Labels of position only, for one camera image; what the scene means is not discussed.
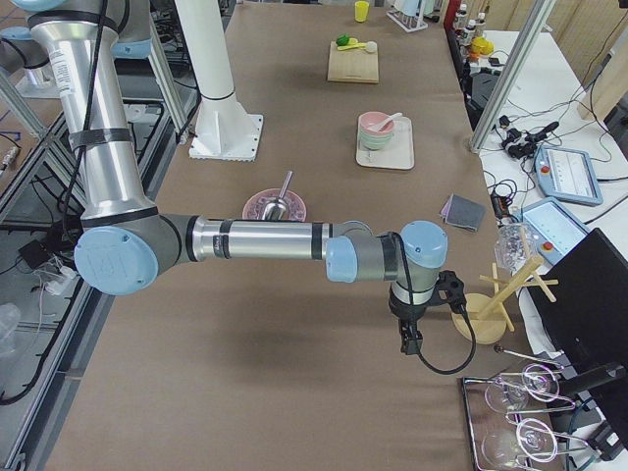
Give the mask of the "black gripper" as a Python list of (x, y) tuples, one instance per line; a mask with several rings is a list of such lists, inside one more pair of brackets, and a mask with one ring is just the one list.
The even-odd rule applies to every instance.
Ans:
[(433, 293), (428, 301), (421, 304), (406, 304), (393, 293), (389, 295), (389, 309), (398, 319), (398, 330), (401, 336), (400, 351), (402, 353), (418, 354), (420, 352), (423, 337), (418, 330), (418, 321), (429, 306), (439, 304), (439, 296), (436, 293)]

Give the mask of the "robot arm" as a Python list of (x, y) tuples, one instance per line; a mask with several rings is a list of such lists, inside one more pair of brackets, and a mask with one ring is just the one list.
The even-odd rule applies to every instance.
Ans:
[(405, 354), (419, 354), (418, 320), (460, 300), (445, 269), (447, 238), (416, 221), (373, 235), (359, 222), (208, 220), (165, 215), (143, 190), (114, 55), (150, 36), (145, 1), (24, 1), (33, 39), (48, 54), (78, 157), (86, 206), (74, 250), (79, 274), (113, 295), (147, 288), (174, 266), (208, 258), (321, 260), (333, 282), (386, 281)]

